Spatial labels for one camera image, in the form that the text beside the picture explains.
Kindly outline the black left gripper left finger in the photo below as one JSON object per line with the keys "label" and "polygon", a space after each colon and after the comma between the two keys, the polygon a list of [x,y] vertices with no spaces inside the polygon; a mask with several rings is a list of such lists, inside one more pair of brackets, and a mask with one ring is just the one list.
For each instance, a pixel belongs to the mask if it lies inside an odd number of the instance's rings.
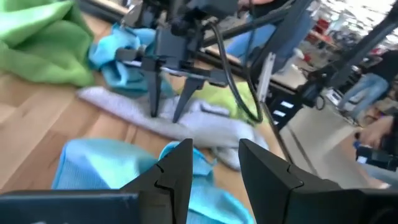
{"label": "black left gripper left finger", "polygon": [[193,140],[185,139],[121,188],[121,224],[186,224],[193,178]]}

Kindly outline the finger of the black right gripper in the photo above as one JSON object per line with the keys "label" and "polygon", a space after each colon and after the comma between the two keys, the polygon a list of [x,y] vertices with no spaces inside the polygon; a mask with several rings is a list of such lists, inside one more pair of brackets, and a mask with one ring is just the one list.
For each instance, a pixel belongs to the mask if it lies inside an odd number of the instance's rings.
{"label": "finger of the black right gripper", "polygon": [[175,109],[174,117],[172,122],[176,123],[185,107],[185,105],[188,103],[189,99],[192,97],[194,92],[196,90],[201,90],[204,86],[205,81],[197,78],[187,78],[185,80],[183,90],[180,94],[180,98],[177,103],[177,107]]}
{"label": "finger of the black right gripper", "polygon": [[157,59],[144,57],[142,59],[141,73],[147,80],[149,93],[150,115],[157,117],[162,79],[160,77],[160,63]]}

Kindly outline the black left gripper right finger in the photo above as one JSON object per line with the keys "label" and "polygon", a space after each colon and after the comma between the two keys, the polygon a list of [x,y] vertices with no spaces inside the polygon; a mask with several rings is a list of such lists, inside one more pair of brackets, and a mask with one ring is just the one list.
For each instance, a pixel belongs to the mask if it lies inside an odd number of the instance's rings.
{"label": "black left gripper right finger", "polygon": [[239,142],[239,161],[257,224],[337,224],[332,201],[338,184],[281,159],[248,139]]}

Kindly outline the grey microfiber towel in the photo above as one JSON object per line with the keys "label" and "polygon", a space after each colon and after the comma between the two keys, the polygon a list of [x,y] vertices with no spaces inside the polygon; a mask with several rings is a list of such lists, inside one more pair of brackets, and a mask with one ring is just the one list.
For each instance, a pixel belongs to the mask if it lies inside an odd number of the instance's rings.
{"label": "grey microfiber towel", "polygon": [[128,98],[102,86],[82,88],[77,95],[126,121],[170,139],[182,141],[192,138],[195,146],[210,149],[218,160],[233,170],[240,170],[240,139],[248,139],[266,150],[269,148],[265,139],[250,124],[230,118],[226,108],[204,100],[190,99],[181,117],[174,123],[172,119],[179,96],[162,98],[158,115],[153,118],[147,96]]}

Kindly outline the lime green microfiber towel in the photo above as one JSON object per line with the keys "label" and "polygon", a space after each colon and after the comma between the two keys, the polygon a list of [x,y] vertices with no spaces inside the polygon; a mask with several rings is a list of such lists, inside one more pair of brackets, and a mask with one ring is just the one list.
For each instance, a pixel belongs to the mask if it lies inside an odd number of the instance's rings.
{"label": "lime green microfiber towel", "polygon": [[[256,106],[254,104],[254,100],[252,98],[248,84],[245,82],[236,82],[236,87],[246,106],[254,115],[257,115]],[[205,83],[201,90],[197,90],[194,92],[193,97],[205,100],[211,105],[216,105],[228,109],[229,116],[233,119],[240,119],[251,125],[259,124],[259,122],[251,119],[237,104],[232,94],[232,91],[228,86],[222,88]]]}

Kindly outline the light blue microfiber towel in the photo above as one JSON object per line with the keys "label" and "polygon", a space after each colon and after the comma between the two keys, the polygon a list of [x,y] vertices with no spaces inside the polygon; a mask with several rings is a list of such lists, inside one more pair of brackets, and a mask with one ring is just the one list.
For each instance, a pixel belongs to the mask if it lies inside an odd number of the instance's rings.
{"label": "light blue microfiber towel", "polygon": [[137,67],[127,66],[116,60],[119,48],[137,50],[144,46],[145,53],[154,51],[155,30],[148,28],[122,28],[115,24],[111,33],[92,44],[88,58],[93,68],[103,74],[109,89],[128,97],[139,97],[148,93],[148,84]]}

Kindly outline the teal microfiber towel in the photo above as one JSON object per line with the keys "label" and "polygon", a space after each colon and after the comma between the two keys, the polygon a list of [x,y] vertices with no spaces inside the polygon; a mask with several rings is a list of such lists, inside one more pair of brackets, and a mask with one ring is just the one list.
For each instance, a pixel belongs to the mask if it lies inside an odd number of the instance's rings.
{"label": "teal microfiber towel", "polygon": [[[112,139],[73,139],[64,145],[52,188],[120,189],[158,159],[139,146]],[[254,224],[244,205],[215,184],[214,162],[193,149],[187,224]]]}

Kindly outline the person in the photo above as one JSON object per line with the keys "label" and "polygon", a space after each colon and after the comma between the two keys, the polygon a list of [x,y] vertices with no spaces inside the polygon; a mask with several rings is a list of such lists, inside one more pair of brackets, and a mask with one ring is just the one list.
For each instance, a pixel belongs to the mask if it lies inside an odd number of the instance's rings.
{"label": "person", "polygon": [[[271,11],[282,7],[288,1],[289,0],[252,0],[252,3],[254,4],[254,13],[250,13],[246,20],[250,22],[258,17],[265,16]],[[294,22],[293,34],[287,38],[282,47],[275,53],[273,72],[278,72],[283,69],[287,61],[295,55],[295,49],[307,36],[309,30],[315,23],[312,14],[313,9],[308,7],[304,14]],[[263,46],[275,32],[277,26],[279,26],[279,23],[274,22],[257,28],[249,49],[254,50],[256,47]],[[240,60],[244,60],[250,35],[250,32],[246,32],[234,37],[232,42],[227,46],[226,53]]]}
{"label": "person", "polygon": [[[398,75],[398,49],[388,50],[379,56],[379,61],[362,69],[364,76],[342,97],[337,110],[352,123],[357,122],[361,112],[368,109],[377,99],[390,89],[390,84]],[[359,92],[367,90],[362,100],[351,111],[345,104]]]}

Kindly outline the person's hand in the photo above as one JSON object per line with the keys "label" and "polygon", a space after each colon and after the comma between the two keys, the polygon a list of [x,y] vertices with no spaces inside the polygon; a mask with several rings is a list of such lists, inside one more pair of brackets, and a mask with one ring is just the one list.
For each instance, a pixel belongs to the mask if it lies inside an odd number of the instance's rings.
{"label": "person's hand", "polygon": [[384,116],[359,132],[359,142],[363,145],[378,149],[382,138],[392,130],[393,116]]}

